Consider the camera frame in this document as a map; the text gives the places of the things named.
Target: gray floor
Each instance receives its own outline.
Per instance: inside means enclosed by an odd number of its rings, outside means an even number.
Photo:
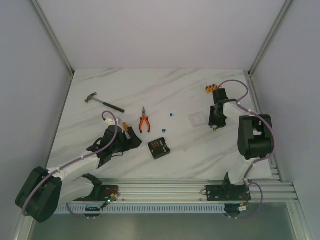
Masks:
[[[29,240],[294,240],[284,203],[263,204],[246,220],[221,214],[113,214],[97,220],[54,215]]]

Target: marble table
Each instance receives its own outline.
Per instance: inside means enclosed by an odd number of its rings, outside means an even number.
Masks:
[[[217,131],[208,126],[210,106],[214,103],[205,87],[228,79],[246,83],[240,69],[77,69],[48,167],[80,156],[102,137],[106,124],[101,113],[111,110],[133,127],[142,144],[94,171],[99,178],[222,180],[239,154],[238,126],[230,119],[225,128]],[[239,98],[245,93],[238,83],[226,83],[224,87],[229,98]],[[98,99],[125,109],[125,113],[95,101],[85,103],[87,96],[94,92]],[[241,102],[254,109],[249,95]],[[139,132],[143,107],[149,116],[150,133],[146,129]],[[197,126],[190,122],[190,115],[198,120]],[[171,152],[154,160],[148,143],[161,137]],[[258,163],[249,175],[252,179],[271,176],[268,161]]]

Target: white enclosure wall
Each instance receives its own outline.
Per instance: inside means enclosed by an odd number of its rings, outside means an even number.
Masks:
[[[13,236],[15,199],[45,166],[70,77],[27,0],[0,1],[0,233]]]
[[[72,67],[249,70],[285,0],[38,0]]]
[[[320,1],[296,0],[255,76],[272,116],[277,161],[293,181],[314,239],[320,237]]]

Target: orange pliers handle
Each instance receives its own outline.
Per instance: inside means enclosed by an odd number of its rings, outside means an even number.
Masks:
[[[150,133],[150,123],[149,123],[149,117],[142,116],[140,117],[140,133],[142,133],[142,125],[144,124],[144,121],[146,122],[146,125],[148,126],[148,133]]]

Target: cable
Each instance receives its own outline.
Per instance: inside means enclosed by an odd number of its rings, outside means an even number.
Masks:
[[[244,184],[245,184],[245,186],[246,186],[247,188],[249,188],[251,185],[256,185],[256,186],[259,188],[260,194],[261,194],[261,199],[260,199],[259,206],[257,207],[257,209],[256,209],[254,212],[252,212],[252,213],[250,213],[249,215],[246,215],[246,216],[233,217],[233,216],[230,216],[230,215],[226,214],[226,215],[228,216],[228,218],[232,218],[232,219],[248,219],[248,218],[254,216],[254,215],[260,210],[260,208],[262,207],[262,203],[263,203],[263,201],[264,201],[264,194],[263,194],[262,189],[261,189],[261,187],[260,187],[260,185],[259,185],[258,183],[256,183],[256,182],[251,182],[250,184],[247,183],[247,176],[248,176],[249,172],[252,170],[252,168],[254,167],[254,165],[255,165],[256,163],[259,163],[259,162],[261,162],[261,161],[263,161],[263,160],[267,160],[267,159],[269,159],[269,158],[271,158],[271,157],[273,157],[273,156],[275,155],[275,153],[276,153],[276,151],[277,151],[276,134],[275,134],[274,130],[272,129],[272,127],[269,125],[269,123],[268,123],[266,120],[264,120],[259,114],[253,112],[252,110],[249,110],[249,109],[245,108],[244,106],[241,106],[240,100],[244,99],[244,98],[248,95],[248,93],[249,93],[249,88],[248,88],[247,85],[245,85],[243,82],[241,82],[241,81],[239,81],[239,80],[230,79],[230,80],[226,80],[226,81],[222,82],[222,83],[218,86],[218,89],[219,89],[223,84],[228,83],[228,82],[237,82],[237,83],[242,84],[242,85],[245,87],[246,93],[236,101],[236,106],[237,106],[240,110],[244,111],[245,113],[254,115],[254,116],[255,116],[256,118],[258,118],[261,122],[263,122],[263,123],[266,125],[266,127],[269,129],[269,131],[271,132],[272,138],[273,138],[273,150],[272,150],[272,152],[271,152],[269,155],[267,155],[266,157],[263,157],[263,158],[254,160],[254,161],[251,163],[251,165],[249,166],[249,168],[246,170],[246,172],[244,173],[244,176],[243,176],[243,178],[244,178]]]
[[[65,169],[65,168],[69,167],[70,165],[75,164],[75,163],[81,161],[82,159],[86,159],[86,158],[89,158],[89,157],[91,157],[91,156],[93,156],[93,155],[96,155],[96,154],[98,154],[98,153],[101,153],[102,151],[104,151],[106,148],[108,148],[108,147],[114,142],[114,140],[116,139],[117,133],[118,133],[117,118],[116,118],[116,116],[115,116],[111,111],[104,111],[104,112],[102,113],[102,119],[103,119],[103,120],[106,120],[106,118],[104,117],[104,114],[105,114],[105,113],[110,114],[110,115],[113,117],[114,122],[115,122],[115,131],[114,131],[114,135],[113,135],[111,141],[110,141],[105,147],[99,149],[99,150],[96,151],[96,152],[89,153],[88,155],[85,155],[85,156],[83,156],[83,157],[78,157],[77,159],[66,163],[65,165],[61,166],[59,170],[63,170],[63,169]],[[27,206],[28,206],[31,198],[35,195],[35,193],[38,191],[38,189],[39,189],[50,177],[52,177],[53,175],[55,175],[56,173],[58,173],[59,170],[58,170],[58,169],[57,169],[57,170],[54,170],[53,172],[51,172],[50,174],[48,174],[48,175],[47,175],[45,178],[43,178],[43,179],[41,180],[41,182],[33,189],[33,191],[30,193],[30,195],[27,197],[27,199],[26,199],[25,202],[24,202],[24,205],[23,205],[23,207],[22,207],[22,215],[24,215],[24,216],[29,216],[29,214],[26,213],[26,208],[27,208]]]
[[[122,152],[121,154],[113,155],[111,158],[118,157],[118,156],[123,156],[123,155],[124,155],[124,153]]]

